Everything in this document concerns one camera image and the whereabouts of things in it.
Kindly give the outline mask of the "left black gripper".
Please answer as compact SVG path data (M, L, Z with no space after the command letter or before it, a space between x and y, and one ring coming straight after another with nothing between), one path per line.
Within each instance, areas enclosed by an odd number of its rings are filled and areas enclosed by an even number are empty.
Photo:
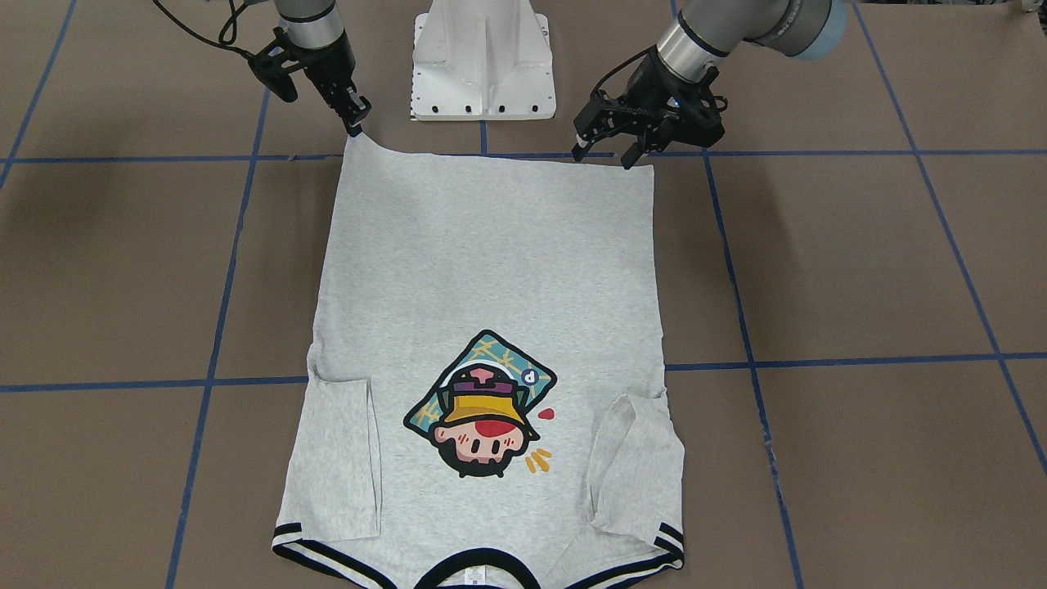
M624 93L611 97L604 84L634 62L639 65ZM622 155L624 169L632 169L648 153L665 151L673 142L698 148L717 144L725 134L721 113L728 108L726 98L712 92L720 73L705 60L697 67L698 80L677 77L654 46L629 56L595 84L588 101L573 119L573 161L581 163L597 142L618 134L634 137Z

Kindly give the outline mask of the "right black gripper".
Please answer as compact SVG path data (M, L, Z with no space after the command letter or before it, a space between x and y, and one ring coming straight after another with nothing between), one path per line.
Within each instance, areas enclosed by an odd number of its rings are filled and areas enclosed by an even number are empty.
M348 33L319 48L302 46L292 40L290 30L274 29L274 40L261 52L248 56L255 78L272 90L282 101L298 100L291 75L304 71L329 106L337 106L337 115L349 137L362 134L362 122L371 103L360 94L353 81L356 60Z

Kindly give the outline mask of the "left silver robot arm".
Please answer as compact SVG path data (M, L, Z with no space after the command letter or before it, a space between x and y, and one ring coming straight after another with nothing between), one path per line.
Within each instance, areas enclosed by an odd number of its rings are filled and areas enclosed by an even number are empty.
M573 119L573 160L618 135L632 138L620 159L625 169L672 144L713 146L723 138L728 101L712 86L737 46L810 61L830 53L846 27L841 1L689 1L654 45L628 56L633 71L620 96L602 82L592 88Z

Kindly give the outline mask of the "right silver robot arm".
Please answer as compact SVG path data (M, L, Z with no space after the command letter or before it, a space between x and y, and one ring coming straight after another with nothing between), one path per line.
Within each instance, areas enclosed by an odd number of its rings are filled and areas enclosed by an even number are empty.
M298 100L291 78L304 71L349 137L362 133L371 104L354 82L356 56L335 1L276 1L281 25L261 52L248 56L255 78L285 103Z

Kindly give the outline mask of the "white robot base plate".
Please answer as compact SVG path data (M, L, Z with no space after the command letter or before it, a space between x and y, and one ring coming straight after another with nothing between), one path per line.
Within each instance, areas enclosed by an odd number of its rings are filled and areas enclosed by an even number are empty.
M435 1L414 22L411 118L552 119L549 32L545 15L528 1Z

